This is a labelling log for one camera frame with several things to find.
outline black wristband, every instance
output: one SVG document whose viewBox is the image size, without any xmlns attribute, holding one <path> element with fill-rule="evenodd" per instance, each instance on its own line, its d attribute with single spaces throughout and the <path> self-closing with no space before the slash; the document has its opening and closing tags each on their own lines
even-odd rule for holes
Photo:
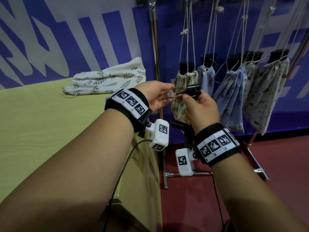
<svg viewBox="0 0 309 232">
<path fill-rule="evenodd" d="M 144 94 L 142 92 L 140 92 L 138 89 L 135 88 L 131 88 L 128 89 L 129 91 L 133 92 L 136 96 L 138 96 L 142 102 L 148 107 L 149 111 L 145 112 L 143 115 L 141 115 L 141 117 L 139 119 L 136 119 L 130 111 L 128 111 L 126 108 L 124 108 L 121 104 L 115 102 L 112 99 L 108 99 L 106 100 L 106 104 L 105 104 L 105 110 L 112 108 L 115 110 L 120 111 L 121 113 L 123 113 L 132 123 L 133 128 L 134 128 L 134 132 L 141 132 L 144 131 L 146 128 L 146 121 L 148 119 L 148 117 L 152 114 L 152 110 L 149 108 L 149 102 L 147 101 L 146 97 L 144 96 Z"/>
<path fill-rule="evenodd" d="M 232 136 L 232 134 L 227 130 L 223 130 L 224 129 L 224 126 L 219 124 L 219 123 L 216 123 L 216 124 L 213 124 L 213 125 L 210 125 L 206 128 L 204 128 L 203 130 L 201 130 L 196 136 L 195 136 L 195 139 L 194 139 L 194 143 L 195 143 L 195 147 L 196 147 L 196 152 L 198 154 L 198 158 L 202 161 L 203 164 L 207 164 L 209 165 L 210 167 L 212 167 L 214 164 L 234 155 L 234 154 L 237 154 L 237 153 L 240 153 L 240 150 L 239 148 L 236 146 L 237 144 L 235 143 L 235 140 L 234 137 Z M 213 134 L 217 133 L 221 131 L 221 133 L 223 133 L 223 135 L 226 135 L 225 138 L 227 138 L 230 143 L 233 143 L 234 144 L 234 148 L 216 156 L 214 159 L 212 159 L 211 161 L 209 161 L 209 159 L 206 161 L 207 159 L 207 154 L 202 154 L 201 153 L 201 150 L 199 150 L 199 148 L 197 147 L 198 144 L 200 144 L 201 142 L 203 142 L 205 139 L 207 139 L 208 137 L 212 136 Z"/>
</svg>

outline yellow table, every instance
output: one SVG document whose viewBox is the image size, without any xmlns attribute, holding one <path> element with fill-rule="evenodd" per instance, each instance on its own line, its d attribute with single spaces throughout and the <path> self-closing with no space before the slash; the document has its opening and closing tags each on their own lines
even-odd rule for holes
<svg viewBox="0 0 309 232">
<path fill-rule="evenodd" d="M 108 95 L 66 98 L 59 80 L 0 90 L 0 202 L 103 111 Z M 134 136 L 133 144 L 141 138 Z M 140 144 L 124 171 L 113 209 L 142 230 L 162 228 L 156 152 Z"/>
</svg>

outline metal clothes rack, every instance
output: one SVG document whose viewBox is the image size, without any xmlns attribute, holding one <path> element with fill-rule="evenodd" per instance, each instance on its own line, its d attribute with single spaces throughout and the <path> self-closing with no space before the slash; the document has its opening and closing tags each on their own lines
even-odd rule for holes
<svg viewBox="0 0 309 232">
<path fill-rule="evenodd" d="M 156 0 L 148 0 L 149 5 L 149 12 L 150 12 L 150 21 L 151 21 L 151 29 L 152 29 L 152 41 L 153 41 L 153 48 L 154 48 L 154 60 L 155 60 L 155 68 L 156 68 L 156 79 L 160 81 L 160 72 L 159 72 L 159 45 L 158 45 L 158 29 L 157 29 L 157 14 L 156 14 Z M 293 72 L 296 62 L 302 57 L 304 52 L 306 51 L 307 47 L 309 46 L 309 30 L 307 31 L 306 36 L 304 37 L 304 41 L 298 48 L 295 53 L 294 60 L 292 61 L 292 66 L 289 70 L 287 78 L 290 77 L 291 73 Z M 162 109 L 159 110 L 160 119 L 163 119 Z M 247 152 L 247 156 L 253 160 L 256 165 L 256 169 L 254 171 L 261 176 L 264 181 L 268 181 L 269 178 L 265 173 L 264 169 L 261 167 L 255 156 L 253 155 L 252 151 L 249 147 L 252 145 L 256 135 L 258 134 L 257 131 L 254 131 L 250 140 L 245 143 L 244 142 L 244 149 Z M 210 173 L 204 171 L 196 171 L 193 176 L 210 176 Z M 168 189 L 168 178 L 170 177 L 180 177 L 179 173 L 168 173 L 166 171 L 165 166 L 165 150 L 163 151 L 163 180 L 164 180 L 164 188 Z"/>
</svg>

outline person's right hand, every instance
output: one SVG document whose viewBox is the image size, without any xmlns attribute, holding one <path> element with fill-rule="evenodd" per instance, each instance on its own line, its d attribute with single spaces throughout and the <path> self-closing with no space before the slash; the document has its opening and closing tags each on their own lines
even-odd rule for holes
<svg viewBox="0 0 309 232">
<path fill-rule="evenodd" d="M 219 123 L 219 112 L 216 102 L 205 91 L 198 97 L 198 102 L 188 94 L 183 94 L 182 100 L 187 109 L 184 121 L 191 124 L 195 135 L 209 125 Z"/>
</svg>

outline red floor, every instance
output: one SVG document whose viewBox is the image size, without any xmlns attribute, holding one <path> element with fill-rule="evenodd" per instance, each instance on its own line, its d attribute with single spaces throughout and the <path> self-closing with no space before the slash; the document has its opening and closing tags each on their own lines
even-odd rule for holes
<svg viewBox="0 0 309 232">
<path fill-rule="evenodd" d="M 253 152 L 270 180 L 269 187 L 309 224 L 309 136 L 255 142 Z M 198 164 L 197 169 L 205 169 Z M 167 172 L 178 172 L 175 153 L 166 154 Z M 210 176 L 168 178 L 161 188 L 166 232 L 221 231 L 222 225 Z M 223 219 L 229 215 L 220 199 Z"/>
</svg>

